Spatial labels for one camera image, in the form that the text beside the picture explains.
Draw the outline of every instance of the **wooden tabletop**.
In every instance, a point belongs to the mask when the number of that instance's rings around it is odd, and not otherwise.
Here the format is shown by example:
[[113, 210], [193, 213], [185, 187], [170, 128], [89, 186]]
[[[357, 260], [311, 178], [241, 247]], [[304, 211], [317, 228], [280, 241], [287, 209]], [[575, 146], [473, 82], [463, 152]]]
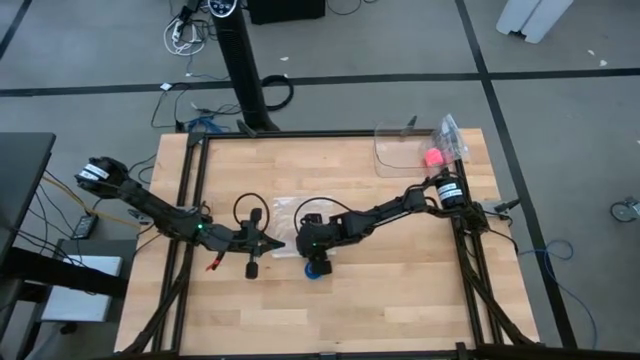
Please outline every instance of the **wooden tabletop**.
[[[473, 199], [499, 199], [481, 130], [465, 129], [463, 137], [471, 154], [465, 169]], [[186, 135], [164, 135], [158, 149], [151, 191], [169, 203], [176, 201], [185, 145]], [[198, 149], [195, 153], [187, 199], [193, 197]], [[372, 138], [212, 140], [203, 200], [216, 223], [235, 229], [233, 203], [246, 192], [262, 195], [274, 217], [274, 198], [331, 196], [365, 210], [422, 180], [379, 177]], [[248, 217], [253, 207], [260, 207], [257, 200], [243, 200], [239, 216]], [[268, 234], [275, 223], [271, 219]], [[490, 223], [509, 234], [504, 222]], [[139, 245], [154, 235], [145, 234]], [[136, 257], [116, 350], [133, 341], [158, 304], [164, 240]], [[512, 244], [494, 234], [483, 235], [482, 242], [496, 300], [524, 334], [537, 339]], [[266, 254], [258, 260], [258, 279], [245, 280], [245, 255], [227, 254], [215, 272], [205, 271], [214, 257], [196, 249], [183, 355], [442, 350], [459, 341], [473, 347], [448, 220], [412, 215], [380, 227], [360, 244], [337, 249], [333, 274], [319, 280], [305, 277], [301, 258]], [[167, 347], [173, 316], [168, 316]], [[483, 326], [490, 338], [485, 316]]]

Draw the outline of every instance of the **white cable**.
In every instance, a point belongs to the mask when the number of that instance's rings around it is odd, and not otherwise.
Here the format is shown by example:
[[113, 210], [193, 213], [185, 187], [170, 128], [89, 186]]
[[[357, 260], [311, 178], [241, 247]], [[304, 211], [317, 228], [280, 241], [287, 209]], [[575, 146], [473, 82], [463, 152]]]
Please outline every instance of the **white cable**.
[[[162, 40], [164, 41], [164, 47], [167, 51], [172, 55], [177, 56], [191, 56], [199, 53], [204, 49], [205, 41], [204, 39], [198, 38], [198, 33], [196, 31], [196, 26], [191, 24], [191, 40], [190, 41], [182, 41], [180, 40], [181, 32], [178, 31], [178, 28], [182, 25], [182, 21], [179, 19], [173, 19], [169, 25], [164, 29], [162, 33]], [[169, 47], [169, 43], [167, 42], [167, 37], [171, 37], [171, 45], [173, 45], [173, 50]], [[200, 45], [196, 50], [191, 50], [193, 45]]]

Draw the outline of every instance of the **black metal frame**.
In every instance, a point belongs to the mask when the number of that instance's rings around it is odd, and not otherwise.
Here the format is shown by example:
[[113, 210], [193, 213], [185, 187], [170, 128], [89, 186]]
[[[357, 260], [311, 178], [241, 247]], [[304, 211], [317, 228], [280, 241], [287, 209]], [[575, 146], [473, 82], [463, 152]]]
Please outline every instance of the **black metal frame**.
[[[417, 130], [417, 132], [424, 132], [428, 134], [431, 130]], [[278, 132], [262, 132], [258, 133], [257, 139], [287, 139], [287, 138], [335, 138], [335, 137], [374, 137], [374, 130], [344, 130], [344, 131], [278, 131]], [[185, 203], [185, 198], [187, 194], [188, 184], [189, 184], [189, 173], [192, 166], [192, 158], [195, 152], [195, 146], [200, 144], [200, 159], [198, 163], [198, 171], [196, 173], [196, 183], [195, 189], [193, 192], [193, 205], [199, 205], [202, 201], [202, 192], [204, 185], [204, 176], [206, 173], [206, 166], [208, 160], [208, 150], [209, 150], [209, 141], [211, 140], [228, 140], [228, 139], [250, 139], [247, 134], [244, 133], [227, 133], [227, 134], [202, 134], [202, 133], [190, 133], [188, 135], [187, 140], [187, 148], [185, 151], [185, 161], [182, 168], [182, 176], [180, 179], [180, 188], [178, 189], [178, 200], [177, 205], [181, 206]], [[465, 169], [462, 161], [456, 161], [455, 163], [455, 171], [461, 176], [465, 175]], [[462, 271], [462, 263], [463, 260], [468, 260], [467, 250], [466, 250], [466, 239], [467, 236], [464, 233], [464, 229], [462, 228], [462, 224], [459, 220], [452, 220], [451, 226], [454, 233], [456, 250], [458, 253], [459, 263]], [[471, 246], [476, 254], [476, 264], [479, 270], [479, 278], [482, 282], [482, 285], [485, 289], [488, 290], [488, 294], [493, 296], [491, 291], [491, 283], [489, 280], [489, 273], [487, 269], [486, 260], [484, 258], [484, 251], [482, 247], [482, 243], [480, 242], [480, 237], [478, 234], [472, 234], [471, 236]], [[193, 260], [193, 246], [187, 246], [184, 252], [183, 262], [187, 262], [188, 268], [191, 268], [192, 260]], [[171, 286], [173, 273], [175, 268], [177, 256], [177, 242], [170, 242], [169, 245], [169, 254], [167, 256], [166, 265], [165, 265], [165, 273], [162, 281], [162, 294], [160, 299], [162, 300], [166, 295], [166, 290]], [[480, 313], [478, 310], [478, 305], [476, 301], [475, 290], [470, 281], [468, 281], [465, 277], [462, 277], [462, 282], [464, 285], [465, 298], [467, 303], [467, 309], [469, 312], [469, 319], [471, 330], [473, 334], [473, 340], [476, 346], [485, 344], [485, 335], [482, 330]], [[188, 284], [182, 289], [180, 293], [180, 297], [178, 298], [177, 312], [175, 321], [173, 324], [173, 334], [170, 351], [179, 352], [181, 338], [183, 334], [184, 327], [184, 316], [186, 312], [186, 299], [188, 295]], [[502, 331], [500, 326], [498, 325], [497, 320], [494, 315], [491, 313], [489, 308], [487, 307], [487, 314], [489, 319], [489, 326], [491, 328], [492, 339], [495, 344], [503, 344]], [[160, 351], [162, 346], [162, 339], [164, 333], [164, 324], [162, 324], [159, 330], [156, 333], [156, 336], [153, 340], [152, 351]], [[473, 358], [473, 351], [467, 351], [464, 343], [457, 343], [456, 350], [443, 350], [443, 351], [412, 351], [412, 352], [376, 352], [376, 353], [341, 353], [340, 358], [367, 358], [367, 359], [415, 359], [419, 357], [421, 359], [442, 359], [442, 358], [451, 358], [451, 359], [462, 359], [468, 357], [469, 359]], [[228, 356], [228, 355], [206, 355], [206, 356], [189, 356], [189, 357], [180, 357], [185, 359], [309, 359], [310, 357], [317, 358], [320, 356], [329, 356], [322, 354], [260, 354], [260, 355], [239, 355], [239, 356]]]

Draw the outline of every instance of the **blue cable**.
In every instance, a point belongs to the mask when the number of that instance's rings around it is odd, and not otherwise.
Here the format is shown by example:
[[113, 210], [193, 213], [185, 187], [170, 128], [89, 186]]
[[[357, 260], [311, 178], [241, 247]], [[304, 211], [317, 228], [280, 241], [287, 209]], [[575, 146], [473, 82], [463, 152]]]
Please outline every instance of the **blue cable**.
[[193, 54], [189, 55], [189, 61], [187, 62], [187, 74], [191, 74], [191, 75], [188, 75], [189, 77], [205, 78], [205, 79], [218, 80], [218, 81], [227, 80], [229, 78], [229, 76], [225, 76], [223, 78], [217, 78], [217, 77], [211, 76], [209, 74], [193, 74], [193, 73], [191, 73], [191, 64], [192, 63], [193, 63]]
[[196, 126], [202, 125], [205, 128], [205, 132], [209, 134], [222, 134], [223, 132], [231, 131], [228, 126], [217, 125], [213, 122], [213, 115], [203, 115], [195, 118], [187, 123], [187, 131], [192, 132]]
[[[549, 249], [551, 248], [552, 245], [554, 244], [564, 244], [567, 248], [569, 248], [569, 255], [566, 256], [562, 256], [562, 255], [558, 255], [556, 253], [551, 252]], [[547, 244], [547, 246], [545, 246], [544, 250], [528, 250], [528, 251], [524, 251], [518, 254], [518, 256], [522, 256], [522, 255], [527, 255], [527, 254], [532, 254], [532, 253], [537, 253], [537, 254], [544, 254], [544, 266], [545, 269], [547, 270], [547, 275], [549, 275], [550, 278], [553, 279], [553, 281], [558, 285], [558, 287], [562, 290], [564, 290], [567, 294], [569, 294], [569, 296], [571, 296], [575, 301], [578, 302], [578, 304], [582, 305], [582, 308], [587, 312], [587, 315], [589, 315], [589, 320], [591, 320], [591, 327], [593, 328], [593, 343], [591, 345], [592, 349], [595, 349], [596, 346], [598, 345], [598, 327], [596, 326], [596, 321], [593, 318], [593, 315], [591, 314], [591, 311], [589, 310], [589, 308], [587, 307], [587, 305], [580, 300], [580, 298], [574, 294], [573, 292], [569, 291], [569, 289], [567, 289], [566, 287], [564, 287], [562, 284], [560, 284], [560, 282], [558, 282], [558, 280], [555, 278], [555, 276], [553, 276], [553, 274], [551, 273], [551, 269], [549, 267], [550, 263], [551, 263], [551, 257], [550, 256], [555, 256], [556, 258], [562, 260], [562, 261], [568, 261], [571, 260], [571, 258], [573, 258], [573, 245], [571, 245], [570, 242], [566, 241], [566, 240], [553, 240], [551, 242], [549, 242], [549, 244]]]

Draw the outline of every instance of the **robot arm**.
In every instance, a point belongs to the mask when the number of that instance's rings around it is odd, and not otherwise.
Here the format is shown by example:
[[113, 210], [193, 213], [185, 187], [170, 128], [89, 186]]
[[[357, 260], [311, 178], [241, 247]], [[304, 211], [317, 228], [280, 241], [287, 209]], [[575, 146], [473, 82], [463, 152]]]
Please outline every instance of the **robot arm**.
[[[300, 220], [302, 226], [296, 237], [298, 252], [309, 259], [313, 274], [327, 275], [332, 272], [328, 249], [357, 244], [379, 226], [410, 214], [428, 213], [439, 218], [459, 216], [470, 229], [486, 231], [488, 223], [482, 207], [467, 201], [461, 181], [464, 179], [445, 169], [433, 178], [426, 178], [422, 184], [408, 187], [400, 197], [367, 211], [350, 210], [331, 216], [327, 224], [322, 223], [320, 214], [306, 214]], [[434, 199], [425, 197], [424, 191], [431, 186], [436, 187], [442, 208]]]
[[217, 251], [218, 257], [210, 269], [215, 270], [225, 252], [249, 254], [246, 277], [255, 279], [258, 267], [255, 258], [284, 246], [257, 229], [262, 218], [261, 209], [253, 209], [249, 220], [240, 222], [240, 230], [231, 230], [214, 224], [210, 215], [201, 208], [183, 210], [176, 208], [145, 190], [132, 180], [127, 167], [108, 157], [91, 158], [89, 164], [75, 176], [78, 186], [101, 199], [120, 199], [148, 215], [164, 236], [202, 245], [209, 251]]

